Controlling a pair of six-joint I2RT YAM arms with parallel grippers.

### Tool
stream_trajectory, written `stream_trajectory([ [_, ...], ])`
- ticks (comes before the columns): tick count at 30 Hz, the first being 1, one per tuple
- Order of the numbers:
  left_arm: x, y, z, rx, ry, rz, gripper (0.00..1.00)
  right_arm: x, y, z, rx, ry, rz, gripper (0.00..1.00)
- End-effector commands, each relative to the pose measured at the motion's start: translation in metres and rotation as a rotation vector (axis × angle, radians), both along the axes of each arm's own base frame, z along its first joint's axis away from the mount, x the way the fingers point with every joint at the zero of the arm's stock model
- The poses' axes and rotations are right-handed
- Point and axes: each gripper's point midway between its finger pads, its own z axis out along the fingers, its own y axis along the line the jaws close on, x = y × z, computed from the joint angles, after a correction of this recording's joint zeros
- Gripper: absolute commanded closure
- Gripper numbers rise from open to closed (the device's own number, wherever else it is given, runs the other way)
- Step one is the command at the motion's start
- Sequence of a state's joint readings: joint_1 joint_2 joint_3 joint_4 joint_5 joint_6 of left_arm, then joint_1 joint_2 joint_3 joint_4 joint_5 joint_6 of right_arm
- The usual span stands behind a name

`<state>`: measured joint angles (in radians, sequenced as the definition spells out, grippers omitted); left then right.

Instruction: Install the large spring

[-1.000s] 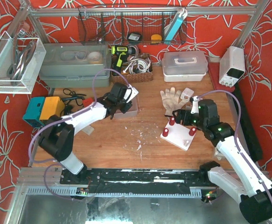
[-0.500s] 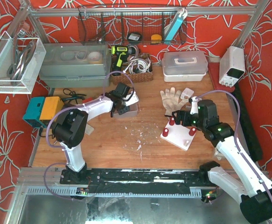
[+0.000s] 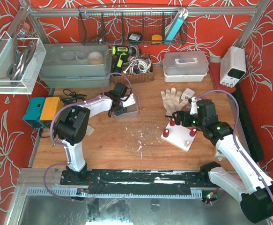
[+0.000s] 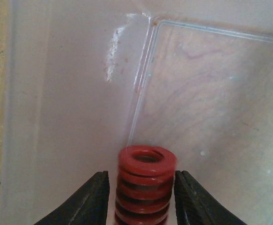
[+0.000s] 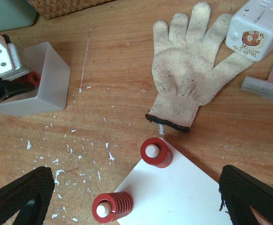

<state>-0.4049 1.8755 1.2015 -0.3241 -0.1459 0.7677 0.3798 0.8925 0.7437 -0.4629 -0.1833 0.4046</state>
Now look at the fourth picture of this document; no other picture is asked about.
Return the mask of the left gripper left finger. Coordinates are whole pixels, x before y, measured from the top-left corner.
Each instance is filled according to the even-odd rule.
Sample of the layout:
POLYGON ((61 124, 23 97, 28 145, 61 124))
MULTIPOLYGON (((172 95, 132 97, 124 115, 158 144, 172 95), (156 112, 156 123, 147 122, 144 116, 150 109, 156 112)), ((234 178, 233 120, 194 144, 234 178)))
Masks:
POLYGON ((96 172, 64 203, 35 225, 105 225, 109 194, 108 172, 96 172))

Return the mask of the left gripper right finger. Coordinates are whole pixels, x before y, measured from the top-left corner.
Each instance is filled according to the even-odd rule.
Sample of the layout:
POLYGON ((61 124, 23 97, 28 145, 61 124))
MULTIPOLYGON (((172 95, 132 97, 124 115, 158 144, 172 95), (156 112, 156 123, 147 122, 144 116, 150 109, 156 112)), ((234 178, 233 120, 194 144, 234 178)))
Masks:
POLYGON ((187 171, 176 171, 174 182, 178 225, 244 225, 187 171))

